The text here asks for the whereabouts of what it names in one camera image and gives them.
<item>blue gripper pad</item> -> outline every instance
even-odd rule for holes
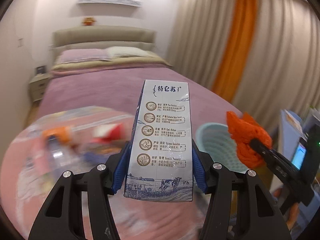
[[[127,174],[127,170],[129,166],[130,153],[131,153],[131,143],[128,143],[126,148],[124,149],[124,153],[121,156],[121,159],[113,174],[112,191],[114,194],[116,194],[117,191],[122,187],[122,183],[125,175]]]
[[[197,186],[202,190],[203,193],[207,192],[208,185],[205,182],[205,171],[194,148],[192,148],[192,168]]]

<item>white milk carton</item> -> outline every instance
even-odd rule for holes
[[[132,130],[124,196],[192,201],[192,142],[188,83],[145,80]]]

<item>curtain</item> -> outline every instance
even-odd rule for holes
[[[271,132],[281,109],[320,103],[320,22],[303,0],[259,0],[255,36],[232,104]]]
[[[231,102],[240,83],[251,48],[257,0],[236,0],[228,43],[212,92]]]
[[[180,0],[168,62],[211,90],[232,24],[235,0]]]

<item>pink pillow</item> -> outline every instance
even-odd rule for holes
[[[69,49],[62,52],[58,64],[78,63],[86,61],[110,61],[105,49]]]

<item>white pillow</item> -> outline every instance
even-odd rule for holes
[[[109,47],[106,49],[109,57],[153,57],[147,51],[135,47]]]
[[[62,52],[58,64],[79,63],[86,61],[110,61],[104,49],[69,49]]]

